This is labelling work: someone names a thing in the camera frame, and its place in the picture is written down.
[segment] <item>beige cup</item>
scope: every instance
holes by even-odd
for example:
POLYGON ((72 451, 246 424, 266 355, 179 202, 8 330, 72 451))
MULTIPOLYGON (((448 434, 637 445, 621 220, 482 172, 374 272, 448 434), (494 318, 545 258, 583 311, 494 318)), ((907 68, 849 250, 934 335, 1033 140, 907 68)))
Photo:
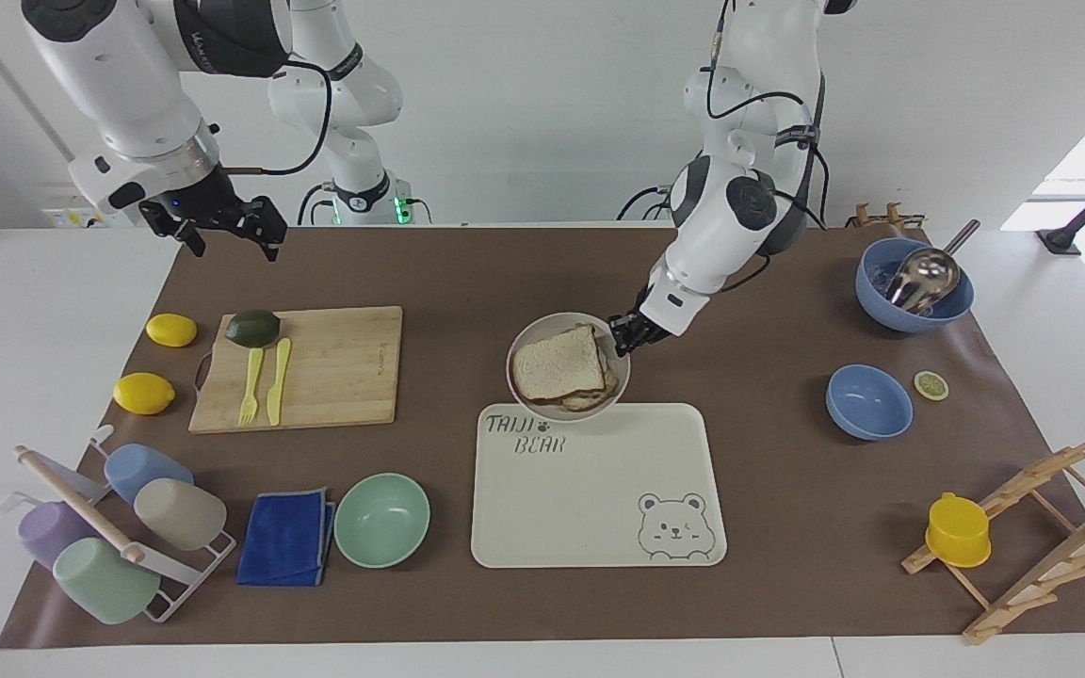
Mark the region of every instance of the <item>beige cup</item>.
POLYGON ((132 510, 154 535, 184 551, 210 545, 228 519, 219 498, 171 477, 149 482, 138 492, 132 510))

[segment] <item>ladle handle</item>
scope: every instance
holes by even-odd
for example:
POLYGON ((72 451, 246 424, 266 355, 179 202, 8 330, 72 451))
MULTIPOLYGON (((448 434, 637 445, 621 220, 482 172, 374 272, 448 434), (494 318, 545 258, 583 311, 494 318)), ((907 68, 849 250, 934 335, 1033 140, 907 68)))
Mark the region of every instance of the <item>ladle handle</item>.
POLYGON ((944 247, 944 254, 953 256, 957 250, 960 250, 961 245, 966 244, 966 240, 969 240, 969 236, 973 235, 974 232, 978 231, 978 227, 981 226, 981 220, 975 218, 969 219, 969 223, 967 223, 965 228, 961 228, 959 234, 957 234, 956 238, 953 238, 952 243, 948 243, 946 247, 944 247))

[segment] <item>bowl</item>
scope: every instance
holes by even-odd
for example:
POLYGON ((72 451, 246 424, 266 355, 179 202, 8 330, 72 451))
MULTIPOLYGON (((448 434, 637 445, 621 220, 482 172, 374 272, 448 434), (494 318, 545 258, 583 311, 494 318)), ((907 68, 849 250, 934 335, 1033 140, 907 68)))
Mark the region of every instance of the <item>bowl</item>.
POLYGON ((907 389, 867 364, 835 370, 827 383, 827 411, 844 433, 861 440, 893 438, 907 431, 916 417, 907 389))
POLYGON ((553 314, 531 322, 513 340, 513 344, 509 347, 509 356, 505 357, 505 381, 509 383, 509 392, 513 395, 513 399, 533 412, 534 415, 550 421, 552 424, 572 424, 572 422, 584 421, 599 415, 600 412, 607 411, 611 405, 621 398, 625 392, 625 386, 630 381, 630 356, 618 357, 614 344, 614 333, 611 332, 611 327, 601 318, 578 312, 553 314), (518 351, 518 348, 526 344, 551 338, 556 334, 574 330, 578 324, 588 324, 593 328, 593 340, 597 342, 597 347, 602 351, 602 356, 605 356, 605 368, 617 378, 617 388, 610 394, 605 402, 599 404, 596 408, 586 411, 571 411, 559 404, 529 402, 529 400, 526 400, 518 393, 518 385, 513 383, 513 354, 518 351))
POLYGON ((430 498, 412 477, 380 473, 358 482, 341 498, 332 537, 359 567, 392 567, 425 541, 430 498))
POLYGON ((932 305, 927 311, 929 315, 904 311, 886 299, 886 286, 903 259, 907 258, 907 254, 926 247, 931 245, 910 238, 885 238, 869 245, 860 255, 860 264, 856 268, 856 297, 870 318, 890 330, 909 334, 937 330, 963 317, 974 304, 974 285, 965 270, 960 271, 957 287, 932 305))

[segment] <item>avocado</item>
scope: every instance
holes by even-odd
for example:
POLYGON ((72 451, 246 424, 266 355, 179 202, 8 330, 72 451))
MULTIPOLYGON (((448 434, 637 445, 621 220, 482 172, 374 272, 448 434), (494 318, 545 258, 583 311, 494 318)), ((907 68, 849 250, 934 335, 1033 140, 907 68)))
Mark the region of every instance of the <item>avocado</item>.
POLYGON ((263 348, 279 338, 279 317, 270 311, 244 311, 232 317, 225 338, 245 348, 263 348))

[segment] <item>yellow lemon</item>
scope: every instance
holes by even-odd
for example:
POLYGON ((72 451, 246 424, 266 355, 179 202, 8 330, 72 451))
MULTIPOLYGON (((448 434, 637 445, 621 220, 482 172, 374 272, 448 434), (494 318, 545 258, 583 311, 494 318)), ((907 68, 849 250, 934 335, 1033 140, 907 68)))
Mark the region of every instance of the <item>yellow lemon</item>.
POLYGON ((116 382, 112 399, 132 413, 158 413, 174 400, 174 386, 157 374, 138 372, 116 382))
POLYGON ((180 348, 194 342, 197 332, 195 321, 176 314, 155 315, 145 324, 145 334, 153 342, 171 348, 180 348))

